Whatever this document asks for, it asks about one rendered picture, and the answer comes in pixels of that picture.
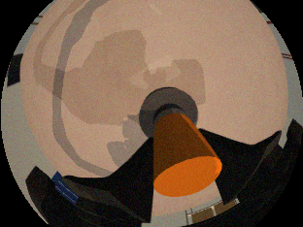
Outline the orange tapered knob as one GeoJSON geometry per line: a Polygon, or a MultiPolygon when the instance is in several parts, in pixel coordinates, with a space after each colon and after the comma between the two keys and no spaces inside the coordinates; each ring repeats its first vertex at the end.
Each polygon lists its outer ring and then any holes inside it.
{"type": "Polygon", "coordinates": [[[203,134],[182,113],[169,113],[152,132],[152,186],[164,196],[195,194],[218,178],[221,163],[203,134]]]}

